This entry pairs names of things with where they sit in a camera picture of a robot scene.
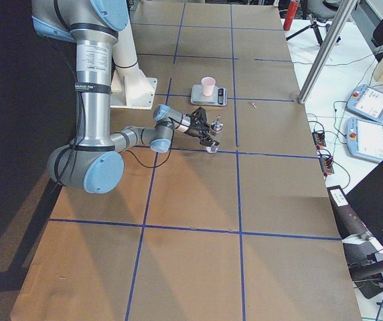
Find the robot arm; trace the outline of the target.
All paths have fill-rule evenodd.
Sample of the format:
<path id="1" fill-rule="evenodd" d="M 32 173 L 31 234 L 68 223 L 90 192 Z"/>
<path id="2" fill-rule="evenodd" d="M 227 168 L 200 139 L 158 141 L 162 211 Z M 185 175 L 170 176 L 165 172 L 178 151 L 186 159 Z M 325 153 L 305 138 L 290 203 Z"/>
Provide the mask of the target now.
<path id="1" fill-rule="evenodd" d="M 48 159 L 54 182 L 107 193 L 122 178 L 123 152 L 138 144 L 168 152 L 175 131 L 208 148 L 219 145 L 203 108 L 184 114 L 161 104 L 154 127 L 110 132 L 111 109 L 150 107 L 157 85 L 139 67 L 126 1 L 34 1 L 32 20 L 38 35 L 76 45 L 76 134 Z"/>

